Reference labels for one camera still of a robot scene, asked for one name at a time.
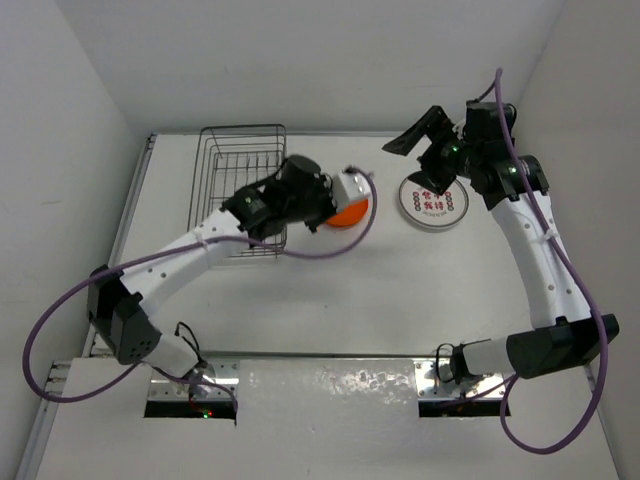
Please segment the orange plate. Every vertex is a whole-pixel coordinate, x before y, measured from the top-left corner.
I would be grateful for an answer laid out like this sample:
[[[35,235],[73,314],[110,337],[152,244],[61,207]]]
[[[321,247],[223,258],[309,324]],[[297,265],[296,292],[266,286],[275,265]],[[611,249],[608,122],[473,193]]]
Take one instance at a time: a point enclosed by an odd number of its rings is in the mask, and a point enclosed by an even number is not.
[[[346,229],[358,225],[366,217],[370,202],[368,199],[348,206],[342,212],[328,219],[325,224],[334,229]]]

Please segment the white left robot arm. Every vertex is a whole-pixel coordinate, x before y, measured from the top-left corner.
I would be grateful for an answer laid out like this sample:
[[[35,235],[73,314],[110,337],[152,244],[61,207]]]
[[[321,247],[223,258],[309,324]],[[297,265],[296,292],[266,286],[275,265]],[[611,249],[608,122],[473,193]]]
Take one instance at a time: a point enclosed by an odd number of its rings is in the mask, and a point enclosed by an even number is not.
[[[148,265],[95,269],[88,290],[90,322],[120,364],[146,362],[175,377],[187,375],[199,357],[153,324],[162,304],[222,260],[288,224],[302,222],[316,230],[344,207],[348,178],[323,173],[305,156],[288,157],[277,173],[237,190]]]

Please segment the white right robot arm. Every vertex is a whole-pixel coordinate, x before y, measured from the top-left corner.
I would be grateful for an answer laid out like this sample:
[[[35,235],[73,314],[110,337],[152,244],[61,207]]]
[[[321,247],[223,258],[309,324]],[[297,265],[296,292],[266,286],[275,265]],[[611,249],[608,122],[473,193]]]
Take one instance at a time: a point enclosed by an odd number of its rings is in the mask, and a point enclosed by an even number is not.
[[[513,157],[514,105],[470,101],[461,134],[442,107],[434,105],[411,127],[384,145],[406,156],[422,139],[428,148],[410,181],[442,195],[458,178],[470,181],[501,228],[523,282],[531,328],[497,340],[453,348],[450,380],[462,383],[493,373],[522,379],[581,367],[618,335],[612,314],[594,315],[587,296],[566,266],[554,229],[549,183],[539,161]]]

